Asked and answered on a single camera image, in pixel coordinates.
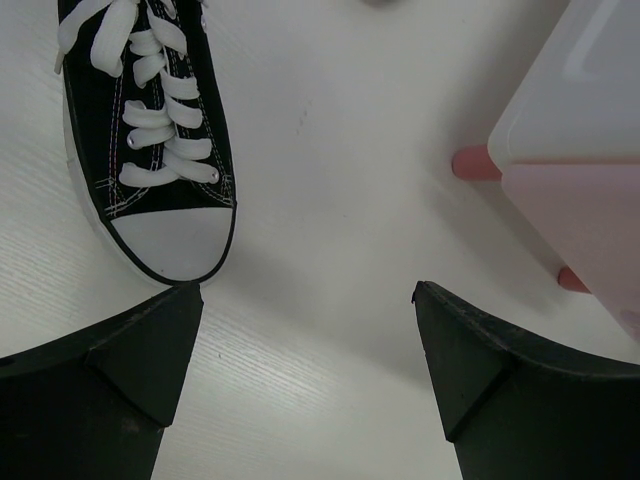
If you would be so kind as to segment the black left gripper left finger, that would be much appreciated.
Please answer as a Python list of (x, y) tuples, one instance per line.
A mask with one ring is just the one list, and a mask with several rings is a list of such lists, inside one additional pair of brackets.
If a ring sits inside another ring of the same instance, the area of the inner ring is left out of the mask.
[(183, 284), (2, 358), (2, 478), (151, 478), (202, 310)]

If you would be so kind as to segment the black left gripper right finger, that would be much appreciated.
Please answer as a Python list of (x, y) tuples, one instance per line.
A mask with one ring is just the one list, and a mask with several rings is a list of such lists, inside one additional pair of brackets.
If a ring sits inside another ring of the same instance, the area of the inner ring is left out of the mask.
[(465, 479), (636, 479), (639, 368), (506, 322), (434, 282), (412, 302)]

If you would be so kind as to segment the pink front white drawer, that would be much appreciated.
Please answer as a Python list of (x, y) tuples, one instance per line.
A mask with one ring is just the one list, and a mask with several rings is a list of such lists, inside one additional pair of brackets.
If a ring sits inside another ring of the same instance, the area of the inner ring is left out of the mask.
[(488, 141), (459, 150), (452, 170), (499, 182), (561, 258), (559, 284), (638, 337), (637, 2), (571, 2)]

